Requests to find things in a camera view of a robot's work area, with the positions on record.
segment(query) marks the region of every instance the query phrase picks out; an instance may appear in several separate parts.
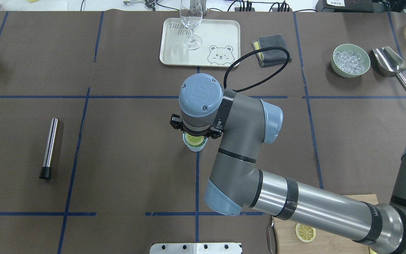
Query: light green bowl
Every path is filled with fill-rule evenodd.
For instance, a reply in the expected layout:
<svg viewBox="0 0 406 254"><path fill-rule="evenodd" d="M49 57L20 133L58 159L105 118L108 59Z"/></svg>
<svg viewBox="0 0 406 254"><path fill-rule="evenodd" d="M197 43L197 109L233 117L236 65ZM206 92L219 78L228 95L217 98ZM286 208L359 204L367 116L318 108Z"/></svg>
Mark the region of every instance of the light green bowl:
<svg viewBox="0 0 406 254"><path fill-rule="evenodd" d="M360 73L358 75L349 74L348 72L341 70L339 68L339 66L335 63L335 53L336 52L343 52L343 51L349 51L349 50L352 50L353 53L359 53L360 57L364 60L364 67L366 68L366 70L363 73ZM365 74L369 70L370 66L371 66L371 60L369 59L369 55L366 53L366 51L364 51L362 48L358 47L357 45L342 44L342 45L339 45L338 47L336 47L335 50L333 51L332 67L333 67L333 70L341 77L345 77L345 78L358 77L360 75Z"/></svg>

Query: wine glass base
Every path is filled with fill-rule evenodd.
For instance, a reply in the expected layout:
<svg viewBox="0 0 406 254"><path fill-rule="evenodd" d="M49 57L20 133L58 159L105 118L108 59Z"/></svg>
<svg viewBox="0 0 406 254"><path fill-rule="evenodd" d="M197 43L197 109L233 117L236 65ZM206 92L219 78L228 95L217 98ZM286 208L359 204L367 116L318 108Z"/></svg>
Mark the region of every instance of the wine glass base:
<svg viewBox="0 0 406 254"><path fill-rule="evenodd" d="M190 50L196 50L200 48L202 45L202 39L196 35L192 36L189 35L184 39L184 46Z"/></svg>

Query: folded cloth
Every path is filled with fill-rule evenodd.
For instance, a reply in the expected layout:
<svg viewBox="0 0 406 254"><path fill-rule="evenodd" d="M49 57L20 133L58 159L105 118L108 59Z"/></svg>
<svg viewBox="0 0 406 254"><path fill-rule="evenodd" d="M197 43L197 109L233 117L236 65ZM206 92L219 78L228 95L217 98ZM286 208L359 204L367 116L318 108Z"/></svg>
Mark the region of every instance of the folded cloth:
<svg viewBox="0 0 406 254"><path fill-rule="evenodd" d="M252 47L254 50L267 47L282 47L289 51L286 40L282 34L274 34L269 36L264 36L258 38L252 42ZM256 57L258 58L259 64L262 67L269 67L278 64L283 64L286 62L286 53L281 50L268 50L261 53L257 53Z"/></svg>

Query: ice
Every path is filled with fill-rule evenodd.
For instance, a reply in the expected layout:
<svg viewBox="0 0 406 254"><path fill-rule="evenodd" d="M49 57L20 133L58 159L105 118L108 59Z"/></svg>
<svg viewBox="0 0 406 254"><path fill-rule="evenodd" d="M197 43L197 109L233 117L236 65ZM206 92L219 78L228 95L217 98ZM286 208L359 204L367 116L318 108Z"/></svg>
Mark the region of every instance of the ice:
<svg viewBox="0 0 406 254"><path fill-rule="evenodd" d="M334 59L336 65L348 74L358 75L366 71L364 59L352 50L335 52Z"/></svg>

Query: metal scoop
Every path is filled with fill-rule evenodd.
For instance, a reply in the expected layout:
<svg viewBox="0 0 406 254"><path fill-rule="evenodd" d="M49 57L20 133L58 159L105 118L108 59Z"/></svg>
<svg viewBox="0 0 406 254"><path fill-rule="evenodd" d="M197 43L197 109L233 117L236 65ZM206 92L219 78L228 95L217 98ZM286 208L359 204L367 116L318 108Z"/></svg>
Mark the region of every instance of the metal scoop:
<svg viewBox="0 0 406 254"><path fill-rule="evenodd" d="M396 77L406 91L406 78L402 74L406 70L406 63L390 47L372 49L379 63L382 74L386 77Z"/></svg>

